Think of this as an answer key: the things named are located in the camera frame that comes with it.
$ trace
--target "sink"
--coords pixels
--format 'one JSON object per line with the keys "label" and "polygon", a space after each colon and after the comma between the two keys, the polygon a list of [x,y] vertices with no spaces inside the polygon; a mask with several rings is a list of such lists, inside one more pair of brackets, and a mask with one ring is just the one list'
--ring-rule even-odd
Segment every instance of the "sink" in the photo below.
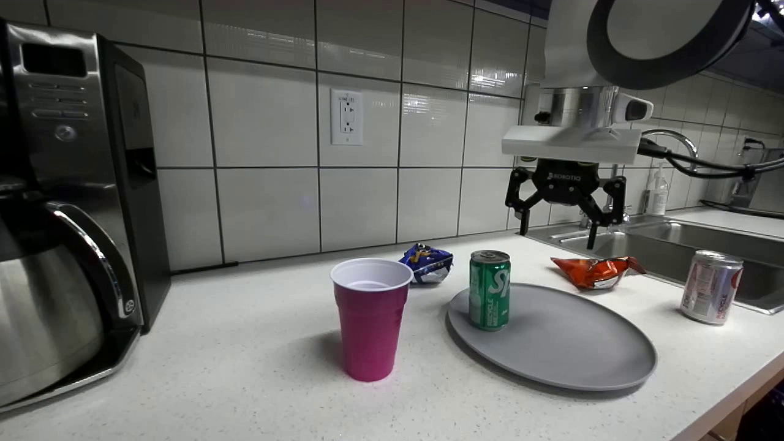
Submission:
{"label": "sink", "polygon": [[594,258],[635,258],[648,274],[685,282],[696,251],[718,251],[745,263],[735,303],[761,314],[784,312],[784,244],[702,225],[648,218],[598,231],[588,251],[588,231],[546,229],[529,238]]}

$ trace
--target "electrical outlet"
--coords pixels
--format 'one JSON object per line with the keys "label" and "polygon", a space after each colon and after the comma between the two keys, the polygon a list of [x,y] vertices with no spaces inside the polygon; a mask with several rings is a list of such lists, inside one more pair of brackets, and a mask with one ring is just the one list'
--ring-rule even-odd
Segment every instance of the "electrical outlet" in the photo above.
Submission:
{"label": "electrical outlet", "polygon": [[365,145],[361,94],[332,92],[332,145]]}

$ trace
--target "gray plate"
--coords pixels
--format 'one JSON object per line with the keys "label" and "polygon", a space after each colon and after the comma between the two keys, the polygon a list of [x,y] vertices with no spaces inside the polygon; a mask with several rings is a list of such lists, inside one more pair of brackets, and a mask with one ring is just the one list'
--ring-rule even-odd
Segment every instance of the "gray plate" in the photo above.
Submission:
{"label": "gray plate", "polygon": [[448,304],[446,323],[485,364],[543,388],[631,392],[655,366],[653,345],[627,320],[548,288],[511,285],[508,323],[500,331],[473,329],[467,292]]}

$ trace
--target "silver can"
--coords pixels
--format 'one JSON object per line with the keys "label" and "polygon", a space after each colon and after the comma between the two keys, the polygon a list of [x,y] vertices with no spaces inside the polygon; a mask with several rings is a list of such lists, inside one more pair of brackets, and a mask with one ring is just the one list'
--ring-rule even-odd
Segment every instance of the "silver can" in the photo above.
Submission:
{"label": "silver can", "polygon": [[690,261],[681,312],[702,323],[724,323],[740,278],[738,258],[697,251]]}

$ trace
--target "white countertop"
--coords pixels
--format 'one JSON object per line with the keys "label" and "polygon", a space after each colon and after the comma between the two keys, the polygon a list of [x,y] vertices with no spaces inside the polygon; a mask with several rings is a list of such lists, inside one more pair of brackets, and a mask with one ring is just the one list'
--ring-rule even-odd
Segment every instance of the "white countertop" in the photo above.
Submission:
{"label": "white countertop", "polygon": [[456,348],[444,306],[467,288],[469,251],[508,252],[515,282],[573,292],[548,263],[565,252],[516,236],[436,246],[456,255],[456,269],[440,288],[409,294],[397,367],[381,383],[353,383],[338,367],[327,269],[355,255],[399,258],[403,247],[243,265],[176,278],[153,331],[118,378],[0,421],[0,440],[659,441],[784,352],[784,314],[733,309],[724,327],[701,327],[676,312],[678,285],[635,274],[592,299],[655,345],[646,386],[619,399],[539,392]]}

